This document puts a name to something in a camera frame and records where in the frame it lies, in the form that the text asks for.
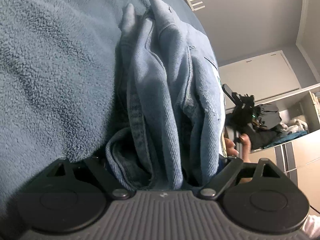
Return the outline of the person's right hand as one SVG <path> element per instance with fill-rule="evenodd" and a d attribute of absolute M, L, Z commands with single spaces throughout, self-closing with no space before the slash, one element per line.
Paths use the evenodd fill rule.
<path fill-rule="evenodd" d="M 241 134 L 238 137 L 238 141 L 235 143 L 231 139 L 224 137 L 226 152 L 228 156 L 240 157 L 242 155 L 242 160 L 245 163 L 250 163 L 249 155 L 251 153 L 251 141 L 247 134 Z"/>

